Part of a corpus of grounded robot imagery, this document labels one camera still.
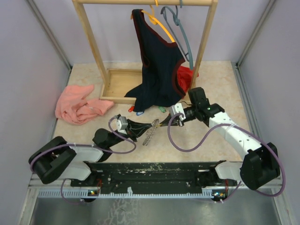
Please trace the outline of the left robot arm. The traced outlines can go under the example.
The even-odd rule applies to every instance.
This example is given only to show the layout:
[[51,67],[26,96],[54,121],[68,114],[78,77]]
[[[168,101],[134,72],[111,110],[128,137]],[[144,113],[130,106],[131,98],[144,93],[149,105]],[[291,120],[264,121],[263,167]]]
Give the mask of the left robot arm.
[[43,184],[70,179],[94,185],[98,175],[89,163],[103,162],[112,154],[131,153],[132,150],[113,151],[111,147],[126,141],[135,149],[137,139],[152,128],[150,123],[134,122],[123,116],[114,116],[108,123],[108,129],[100,128],[95,132],[93,144],[67,142],[61,136],[53,138],[29,158],[31,171]]

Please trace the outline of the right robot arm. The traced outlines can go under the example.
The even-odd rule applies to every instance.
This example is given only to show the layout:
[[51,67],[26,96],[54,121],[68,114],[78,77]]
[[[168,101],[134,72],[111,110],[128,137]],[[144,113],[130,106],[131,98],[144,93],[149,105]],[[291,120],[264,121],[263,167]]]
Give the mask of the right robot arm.
[[277,148],[264,143],[252,133],[245,131],[228,116],[218,104],[210,104],[203,88],[188,91],[191,106],[183,108],[181,103],[173,105],[167,118],[160,123],[167,126],[183,126],[186,122],[198,120],[216,131],[239,154],[242,162],[219,162],[209,174],[210,182],[216,186],[226,179],[242,181],[249,189],[257,190],[280,176]]

